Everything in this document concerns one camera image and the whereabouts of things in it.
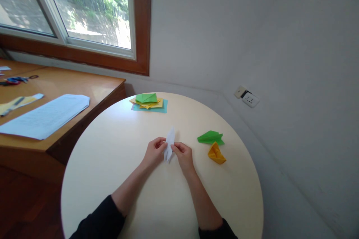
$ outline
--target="white paper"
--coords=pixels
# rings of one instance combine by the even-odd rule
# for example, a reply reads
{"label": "white paper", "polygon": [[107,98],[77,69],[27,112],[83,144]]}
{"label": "white paper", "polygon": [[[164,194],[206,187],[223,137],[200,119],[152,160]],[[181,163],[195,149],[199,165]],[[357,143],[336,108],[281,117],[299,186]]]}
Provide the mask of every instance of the white paper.
{"label": "white paper", "polygon": [[171,145],[175,142],[175,127],[172,126],[171,130],[169,131],[169,133],[167,134],[167,138],[166,138],[166,143],[167,143],[167,147],[164,151],[165,154],[165,161],[168,163],[169,159],[171,158],[172,155],[172,148]]}
{"label": "white paper", "polygon": [[8,66],[0,66],[0,71],[11,70]]}
{"label": "white paper", "polygon": [[0,126],[0,133],[43,140],[90,104],[84,95],[65,94]]}

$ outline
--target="wrist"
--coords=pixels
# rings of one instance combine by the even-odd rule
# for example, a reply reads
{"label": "wrist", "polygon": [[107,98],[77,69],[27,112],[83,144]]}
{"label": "wrist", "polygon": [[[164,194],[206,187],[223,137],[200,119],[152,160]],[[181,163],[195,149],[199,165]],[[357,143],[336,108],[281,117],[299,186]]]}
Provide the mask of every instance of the wrist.
{"label": "wrist", "polygon": [[140,172],[141,174],[146,174],[148,172],[151,172],[151,165],[142,161],[138,167],[136,168],[138,170],[138,172]]}
{"label": "wrist", "polygon": [[184,177],[187,180],[197,175],[197,172],[196,172],[196,169],[194,168],[194,166],[191,167],[190,169],[183,170],[182,172],[183,172]]}

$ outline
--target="glass pane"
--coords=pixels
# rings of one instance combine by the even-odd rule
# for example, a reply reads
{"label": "glass pane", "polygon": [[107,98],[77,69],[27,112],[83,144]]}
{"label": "glass pane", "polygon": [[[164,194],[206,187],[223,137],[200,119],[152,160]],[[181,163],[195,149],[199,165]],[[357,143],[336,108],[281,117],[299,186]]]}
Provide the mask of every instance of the glass pane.
{"label": "glass pane", "polygon": [[0,24],[53,35],[37,0],[0,0]]}
{"label": "glass pane", "polygon": [[55,0],[70,37],[131,49],[127,0]]}

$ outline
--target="yellow origami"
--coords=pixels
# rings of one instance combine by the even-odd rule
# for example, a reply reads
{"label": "yellow origami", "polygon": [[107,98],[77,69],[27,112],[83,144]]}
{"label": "yellow origami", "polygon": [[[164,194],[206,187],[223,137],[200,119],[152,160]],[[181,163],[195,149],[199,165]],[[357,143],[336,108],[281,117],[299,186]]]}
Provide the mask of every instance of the yellow origami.
{"label": "yellow origami", "polygon": [[157,103],[152,103],[146,106],[141,105],[139,108],[149,109],[149,108],[160,108],[160,107],[163,107],[163,98],[157,98]]}
{"label": "yellow origami", "polygon": [[[0,104],[0,114],[2,114],[3,112],[5,112],[6,110],[8,110],[10,107],[12,107],[13,104],[16,103],[17,100],[19,100],[21,98],[17,97],[16,99],[12,100],[9,103],[5,103],[5,104]],[[27,105],[28,103],[32,103],[33,101],[38,100],[35,97],[29,96],[29,97],[25,97],[13,110],[15,110],[16,108],[19,108],[22,105]]]}
{"label": "yellow origami", "polygon": [[140,105],[140,108],[159,108],[163,106],[163,98],[157,98],[157,103],[141,103],[136,101],[136,97],[130,100],[131,103],[136,103]]}
{"label": "yellow origami", "polygon": [[208,157],[214,160],[218,164],[222,164],[226,161],[225,157],[222,155],[220,148],[218,147],[217,142],[214,142],[211,146],[211,149],[208,152]]}

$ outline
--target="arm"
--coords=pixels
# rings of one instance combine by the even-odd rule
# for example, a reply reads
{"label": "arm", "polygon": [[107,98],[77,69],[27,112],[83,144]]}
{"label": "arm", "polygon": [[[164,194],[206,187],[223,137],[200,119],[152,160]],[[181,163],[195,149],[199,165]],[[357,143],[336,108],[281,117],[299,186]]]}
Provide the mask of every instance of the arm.
{"label": "arm", "polygon": [[158,137],[148,144],[141,164],[112,195],[107,196],[92,214],[80,222],[72,239],[118,237],[141,187],[163,159],[162,152],[167,146],[165,140]]}
{"label": "arm", "polygon": [[191,191],[201,238],[236,238],[228,223],[218,213],[193,165],[192,149],[183,143],[171,145]]}

